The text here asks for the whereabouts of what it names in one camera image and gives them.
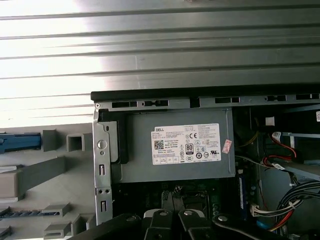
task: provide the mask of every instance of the red wire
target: red wire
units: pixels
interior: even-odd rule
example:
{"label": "red wire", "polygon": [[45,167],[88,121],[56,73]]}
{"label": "red wire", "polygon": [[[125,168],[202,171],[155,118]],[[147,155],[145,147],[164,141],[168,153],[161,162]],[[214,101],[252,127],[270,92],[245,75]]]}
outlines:
{"label": "red wire", "polygon": [[271,167],[271,168],[274,167],[274,166],[267,163],[267,160],[269,158],[278,158],[278,159],[287,160],[287,161],[291,160],[290,156],[280,156],[280,155],[269,155],[268,157],[265,156],[262,159],[262,162],[263,162],[264,165],[266,165],[267,167]]}
{"label": "red wire", "polygon": [[291,215],[292,215],[293,213],[294,213],[293,210],[290,211],[290,212],[288,212],[288,213],[285,215],[285,217],[275,226],[275,228],[278,227],[278,226],[281,226],[282,224],[285,224],[286,221],[288,221],[288,219],[291,217]]}
{"label": "red wire", "polygon": [[287,146],[287,145],[284,145],[284,144],[278,142],[278,141],[275,140],[274,137],[273,137],[272,135],[270,135],[270,134],[269,134],[269,138],[270,138],[270,139],[272,140],[272,142],[274,142],[275,144],[277,144],[277,145],[279,145],[279,146],[282,146],[282,147],[284,147],[284,148],[286,148],[286,149],[291,150],[291,151],[293,152],[293,154],[294,154],[294,157],[295,157],[295,158],[297,157],[297,153],[296,153],[296,151],[295,151],[292,147],[289,147],[289,146]]}

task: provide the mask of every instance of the white connector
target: white connector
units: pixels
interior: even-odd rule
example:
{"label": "white connector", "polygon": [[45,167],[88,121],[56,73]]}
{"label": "white connector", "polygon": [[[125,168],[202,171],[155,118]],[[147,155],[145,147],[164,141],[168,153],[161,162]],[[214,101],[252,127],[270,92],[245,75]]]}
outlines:
{"label": "white connector", "polygon": [[250,213],[252,217],[259,217],[260,215],[256,213],[255,209],[259,209],[259,205],[254,203],[250,204]]}

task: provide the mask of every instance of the yellow wire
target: yellow wire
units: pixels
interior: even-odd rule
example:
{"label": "yellow wire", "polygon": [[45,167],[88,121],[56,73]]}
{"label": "yellow wire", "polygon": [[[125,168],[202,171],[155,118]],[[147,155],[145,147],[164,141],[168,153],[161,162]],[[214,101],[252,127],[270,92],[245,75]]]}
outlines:
{"label": "yellow wire", "polygon": [[237,146],[237,148],[243,148],[245,146],[248,146],[249,144],[252,144],[257,139],[258,136],[259,136],[259,132],[256,131],[255,134],[253,135],[253,137],[249,141],[247,141],[245,144],[243,144],[241,146]]}
{"label": "yellow wire", "polygon": [[277,230],[278,228],[281,228],[281,225],[280,225],[280,226],[276,226],[276,227],[274,227],[274,228],[272,228],[272,229],[269,229],[269,231],[270,231],[270,232],[273,232],[274,230]]}
{"label": "yellow wire", "polygon": [[[255,117],[254,120],[255,120],[256,125],[259,127],[258,119]],[[243,148],[245,146],[248,146],[249,144],[252,144],[257,139],[258,136],[259,136],[259,131],[256,131],[255,134],[253,135],[253,137],[249,141],[247,141],[245,144],[243,144],[241,146],[237,146],[237,148]]]}

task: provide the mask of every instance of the blue drive rail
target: blue drive rail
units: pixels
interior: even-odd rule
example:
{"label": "blue drive rail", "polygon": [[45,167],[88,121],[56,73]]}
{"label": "blue drive rail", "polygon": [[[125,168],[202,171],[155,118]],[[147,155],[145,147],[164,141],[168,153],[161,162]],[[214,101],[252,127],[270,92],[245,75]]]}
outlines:
{"label": "blue drive rail", "polygon": [[0,154],[40,148],[40,133],[0,134]]}

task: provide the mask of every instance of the pink sticker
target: pink sticker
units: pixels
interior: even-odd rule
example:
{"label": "pink sticker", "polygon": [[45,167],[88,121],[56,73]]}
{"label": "pink sticker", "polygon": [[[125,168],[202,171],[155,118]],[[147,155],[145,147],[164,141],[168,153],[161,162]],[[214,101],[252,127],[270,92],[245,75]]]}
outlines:
{"label": "pink sticker", "polygon": [[225,142],[224,142],[224,146],[223,146],[223,149],[222,149],[222,152],[224,153],[224,154],[228,154],[229,153],[229,151],[230,151],[230,148],[231,148],[231,144],[232,144],[232,141],[230,141],[230,140],[225,140]]}

